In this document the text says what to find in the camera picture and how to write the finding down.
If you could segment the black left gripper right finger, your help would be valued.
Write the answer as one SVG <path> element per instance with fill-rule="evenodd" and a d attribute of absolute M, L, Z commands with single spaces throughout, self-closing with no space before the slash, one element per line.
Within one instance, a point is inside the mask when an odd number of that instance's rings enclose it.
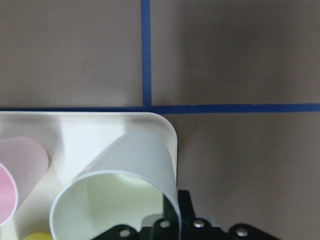
<path fill-rule="evenodd" d="M 188 190 L 178 191 L 178 204 L 183 222 L 187 222 L 196 217 L 190 192 Z"/>

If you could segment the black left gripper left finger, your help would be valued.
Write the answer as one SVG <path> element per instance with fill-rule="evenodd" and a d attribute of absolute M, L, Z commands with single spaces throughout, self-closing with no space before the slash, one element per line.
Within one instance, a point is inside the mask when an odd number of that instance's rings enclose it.
<path fill-rule="evenodd" d="M 175 211 L 174 206 L 169 201 L 169 199 L 163 195 L 162 196 L 162 216 L 166 220 L 178 220 L 178 215 Z"/>

